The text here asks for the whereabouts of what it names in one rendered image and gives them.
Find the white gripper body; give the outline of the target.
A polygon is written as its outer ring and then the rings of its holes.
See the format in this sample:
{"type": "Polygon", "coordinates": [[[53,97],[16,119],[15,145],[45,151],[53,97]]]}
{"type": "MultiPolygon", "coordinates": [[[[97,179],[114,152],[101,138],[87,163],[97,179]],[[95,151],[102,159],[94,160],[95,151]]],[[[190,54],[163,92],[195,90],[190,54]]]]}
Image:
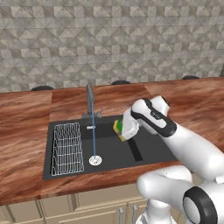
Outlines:
{"type": "Polygon", "coordinates": [[[131,115],[131,108],[128,108],[122,117],[122,138],[129,140],[139,131],[139,122],[131,115]]]}

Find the yellow and green sponge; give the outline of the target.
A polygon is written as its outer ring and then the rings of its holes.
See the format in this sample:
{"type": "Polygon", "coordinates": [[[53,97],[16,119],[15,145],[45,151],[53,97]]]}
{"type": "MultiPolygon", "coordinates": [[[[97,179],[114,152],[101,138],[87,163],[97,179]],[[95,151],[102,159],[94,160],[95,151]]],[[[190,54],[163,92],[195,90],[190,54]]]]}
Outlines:
{"type": "Polygon", "coordinates": [[[117,119],[117,120],[114,121],[113,130],[118,135],[120,140],[122,142],[124,142],[125,138],[122,136],[123,123],[122,123],[121,120],[117,119]]]}

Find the black kitchen sink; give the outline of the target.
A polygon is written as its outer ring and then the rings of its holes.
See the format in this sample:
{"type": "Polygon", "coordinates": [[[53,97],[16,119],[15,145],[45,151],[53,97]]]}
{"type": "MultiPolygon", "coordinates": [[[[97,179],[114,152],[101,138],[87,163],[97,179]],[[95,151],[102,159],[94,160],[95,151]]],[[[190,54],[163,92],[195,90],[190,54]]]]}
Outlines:
{"type": "Polygon", "coordinates": [[[130,140],[122,142],[113,130],[114,121],[117,119],[120,120],[121,117],[119,115],[112,115],[94,119],[96,156],[100,156],[102,159],[101,164],[97,166],[89,163],[89,159],[94,155],[92,119],[50,122],[45,150],[43,179],[56,179],[93,172],[105,172],[131,166],[170,162],[175,159],[160,136],[152,135],[144,128],[141,128],[130,140]],[[57,124],[64,123],[78,123],[80,125],[84,171],[53,176],[51,174],[53,129],[57,124]]]}

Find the blue water stream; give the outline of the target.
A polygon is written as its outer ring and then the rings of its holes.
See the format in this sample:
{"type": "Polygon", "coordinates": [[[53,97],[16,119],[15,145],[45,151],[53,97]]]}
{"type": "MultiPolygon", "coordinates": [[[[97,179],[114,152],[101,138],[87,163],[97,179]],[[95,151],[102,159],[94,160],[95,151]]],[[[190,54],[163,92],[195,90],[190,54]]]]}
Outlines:
{"type": "Polygon", "coordinates": [[[92,112],[92,126],[93,126],[93,152],[94,159],[96,158],[96,142],[95,142],[95,107],[94,101],[91,101],[91,112],[92,112]]]}

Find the grey sink tap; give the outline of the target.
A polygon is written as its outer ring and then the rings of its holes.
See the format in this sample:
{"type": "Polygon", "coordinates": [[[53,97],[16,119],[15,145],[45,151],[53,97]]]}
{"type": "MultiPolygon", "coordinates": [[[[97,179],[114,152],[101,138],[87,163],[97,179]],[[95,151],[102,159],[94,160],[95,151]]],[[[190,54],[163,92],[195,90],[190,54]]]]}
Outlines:
{"type": "Polygon", "coordinates": [[[86,86],[87,93],[87,113],[82,115],[83,119],[88,119],[92,117],[102,118],[102,110],[99,110],[95,113],[94,105],[95,105],[95,95],[92,89],[92,85],[90,83],[86,86]]]}

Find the white round sink drain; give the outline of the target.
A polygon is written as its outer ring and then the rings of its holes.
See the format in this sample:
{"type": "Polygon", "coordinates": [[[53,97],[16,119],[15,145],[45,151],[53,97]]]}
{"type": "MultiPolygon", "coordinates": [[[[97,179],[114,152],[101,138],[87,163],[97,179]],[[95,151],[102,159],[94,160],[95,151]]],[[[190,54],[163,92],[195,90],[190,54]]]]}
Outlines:
{"type": "Polygon", "coordinates": [[[89,163],[93,166],[100,165],[102,163],[102,158],[100,156],[92,156],[89,159],[89,163]]]}

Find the beige drawer front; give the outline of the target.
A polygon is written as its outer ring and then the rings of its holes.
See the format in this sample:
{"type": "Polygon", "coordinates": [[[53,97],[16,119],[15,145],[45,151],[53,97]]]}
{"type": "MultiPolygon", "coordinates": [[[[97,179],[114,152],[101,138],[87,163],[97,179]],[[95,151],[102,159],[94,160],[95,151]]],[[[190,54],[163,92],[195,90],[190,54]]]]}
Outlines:
{"type": "Polygon", "coordinates": [[[44,208],[46,217],[70,214],[74,210],[70,195],[42,199],[41,206],[44,208]]]}
{"type": "Polygon", "coordinates": [[[16,222],[40,219],[39,211],[34,201],[11,204],[10,210],[12,211],[16,222]]]}
{"type": "Polygon", "coordinates": [[[137,186],[135,184],[120,185],[75,194],[78,207],[85,207],[116,200],[132,199],[135,197],[139,197],[137,186]]]}

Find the beige cupboard door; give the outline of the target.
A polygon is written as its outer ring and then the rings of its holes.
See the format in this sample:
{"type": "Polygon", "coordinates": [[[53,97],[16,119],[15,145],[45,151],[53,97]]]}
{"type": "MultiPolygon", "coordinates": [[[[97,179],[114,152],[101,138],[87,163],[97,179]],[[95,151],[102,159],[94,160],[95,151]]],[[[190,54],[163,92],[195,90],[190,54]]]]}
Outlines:
{"type": "Polygon", "coordinates": [[[136,211],[136,221],[137,218],[144,212],[146,206],[147,206],[147,200],[146,199],[139,199],[131,201],[127,204],[127,219],[126,224],[132,224],[132,214],[133,214],[133,206],[137,206],[136,211]]]}
{"type": "MultiPolygon", "coordinates": [[[[60,215],[42,220],[20,222],[18,224],[119,224],[119,208],[103,209],[100,212],[73,213],[60,215]]],[[[125,210],[123,209],[122,224],[125,224],[125,210]]]]}

